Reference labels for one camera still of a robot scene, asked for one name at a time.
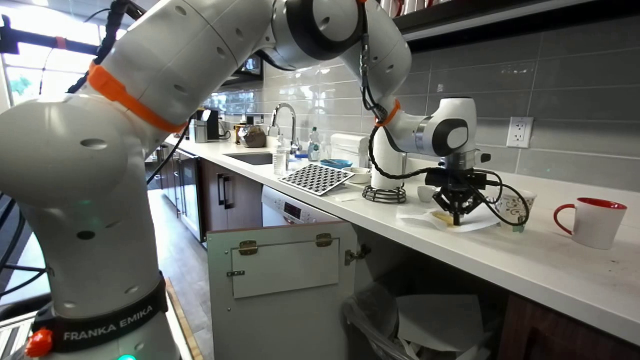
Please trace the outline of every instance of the kitchen sink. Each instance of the kitchen sink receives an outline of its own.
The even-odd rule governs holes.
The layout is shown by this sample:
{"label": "kitchen sink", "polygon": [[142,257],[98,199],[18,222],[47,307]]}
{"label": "kitchen sink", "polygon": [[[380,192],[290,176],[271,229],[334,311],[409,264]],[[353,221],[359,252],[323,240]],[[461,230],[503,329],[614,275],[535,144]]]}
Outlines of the kitchen sink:
{"label": "kitchen sink", "polygon": [[253,154],[225,154],[225,156],[238,159],[251,165],[266,165],[273,163],[273,155],[270,152],[254,152]]}

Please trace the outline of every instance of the red mug handle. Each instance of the red mug handle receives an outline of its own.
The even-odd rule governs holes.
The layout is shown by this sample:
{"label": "red mug handle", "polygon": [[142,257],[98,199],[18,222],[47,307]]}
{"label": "red mug handle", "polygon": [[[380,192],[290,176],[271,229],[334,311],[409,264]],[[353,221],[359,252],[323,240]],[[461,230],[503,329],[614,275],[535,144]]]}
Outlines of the red mug handle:
{"label": "red mug handle", "polygon": [[560,224],[560,221],[558,221],[558,213],[566,208],[573,208],[575,209],[575,205],[573,204],[564,204],[564,205],[560,205],[558,206],[558,208],[556,209],[556,211],[554,212],[554,221],[556,222],[556,224],[560,227],[560,229],[564,230],[567,234],[569,235],[573,235],[573,231],[567,229],[566,227],[564,227],[562,224]]}

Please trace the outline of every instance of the trash bin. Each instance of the trash bin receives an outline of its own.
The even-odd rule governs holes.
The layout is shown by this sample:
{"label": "trash bin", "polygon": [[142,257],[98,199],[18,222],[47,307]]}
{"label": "trash bin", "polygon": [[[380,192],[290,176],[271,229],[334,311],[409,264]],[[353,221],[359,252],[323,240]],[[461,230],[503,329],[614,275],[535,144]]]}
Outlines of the trash bin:
{"label": "trash bin", "polygon": [[[435,290],[439,293],[441,289],[436,286]],[[417,279],[415,269],[402,268],[344,301],[342,314],[348,323],[349,360],[476,360],[488,356],[488,350],[482,345],[499,328],[500,316],[490,307],[483,311],[481,306],[482,336],[478,338],[474,334],[474,342],[469,349],[462,352],[440,352],[422,348],[420,356],[417,356],[409,347],[408,354],[405,351],[405,347],[409,346],[407,341],[398,338],[400,315],[397,299],[414,294],[430,294],[427,295],[430,299],[439,296],[430,291],[429,281]]]}

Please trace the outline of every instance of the tree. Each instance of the tree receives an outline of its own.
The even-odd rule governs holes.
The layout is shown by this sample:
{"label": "tree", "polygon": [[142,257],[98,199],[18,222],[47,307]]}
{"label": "tree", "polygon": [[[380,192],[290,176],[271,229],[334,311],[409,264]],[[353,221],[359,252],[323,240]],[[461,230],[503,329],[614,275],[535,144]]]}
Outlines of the tree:
{"label": "tree", "polygon": [[20,79],[11,80],[11,91],[17,92],[18,95],[24,95],[24,91],[31,86],[31,82],[29,79],[25,78],[23,75],[20,75]]}

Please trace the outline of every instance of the window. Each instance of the window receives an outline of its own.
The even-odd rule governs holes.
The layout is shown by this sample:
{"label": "window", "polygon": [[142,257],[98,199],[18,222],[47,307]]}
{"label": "window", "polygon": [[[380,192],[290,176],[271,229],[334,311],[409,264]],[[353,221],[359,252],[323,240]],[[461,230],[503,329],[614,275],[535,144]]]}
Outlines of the window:
{"label": "window", "polygon": [[[32,33],[66,37],[92,45],[99,45],[105,35],[104,26],[83,23],[77,18],[52,9],[0,6],[0,13],[11,18],[13,28]],[[116,37],[119,39],[125,33],[126,30],[118,30]],[[66,92],[84,75],[94,59],[94,55],[61,49],[52,50],[31,44],[18,44],[18,50],[18,55],[2,55],[12,105],[37,97],[40,93],[40,82],[42,95]]]}

